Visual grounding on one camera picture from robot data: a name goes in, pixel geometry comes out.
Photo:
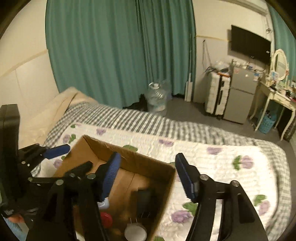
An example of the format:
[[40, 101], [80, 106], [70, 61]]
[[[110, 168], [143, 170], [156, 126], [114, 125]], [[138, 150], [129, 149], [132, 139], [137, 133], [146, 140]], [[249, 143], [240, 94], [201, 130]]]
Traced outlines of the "person left hand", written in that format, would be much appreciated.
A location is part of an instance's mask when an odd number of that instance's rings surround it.
[[8, 218], [12, 223], [24, 223], [24, 218], [20, 214], [14, 214]]

